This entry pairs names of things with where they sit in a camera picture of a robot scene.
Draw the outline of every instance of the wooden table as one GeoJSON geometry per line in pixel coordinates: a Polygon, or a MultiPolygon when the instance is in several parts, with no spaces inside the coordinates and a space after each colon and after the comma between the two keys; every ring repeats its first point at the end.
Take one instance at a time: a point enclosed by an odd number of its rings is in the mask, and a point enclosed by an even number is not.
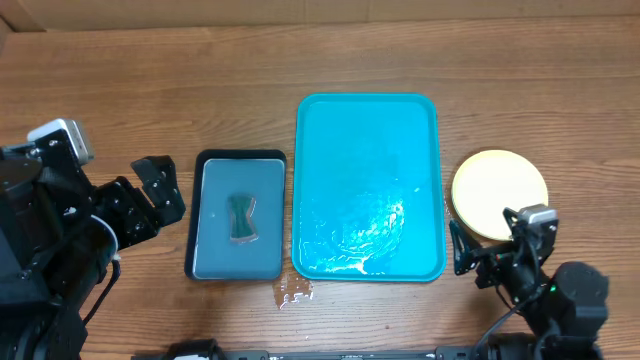
{"type": "MultiPolygon", "coordinates": [[[[293,164],[298,104],[330,91],[430,97],[446,184],[479,149],[530,159],[561,216],[545,270],[582,260],[607,274],[599,343],[609,359],[637,358],[640,18],[10,34],[0,143],[54,117],[82,120],[97,152],[86,166],[94,183],[134,179],[131,161],[170,154],[190,204],[201,150],[278,148],[293,164]]],[[[122,251],[123,276],[89,324],[83,359],[209,337],[226,349],[429,349],[471,344],[505,312],[473,274],[453,275],[450,245],[431,284],[318,281],[312,301],[278,310],[271,283],[187,280],[188,218],[122,251]]],[[[513,319],[502,330],[526,327],[513,319]]]]}

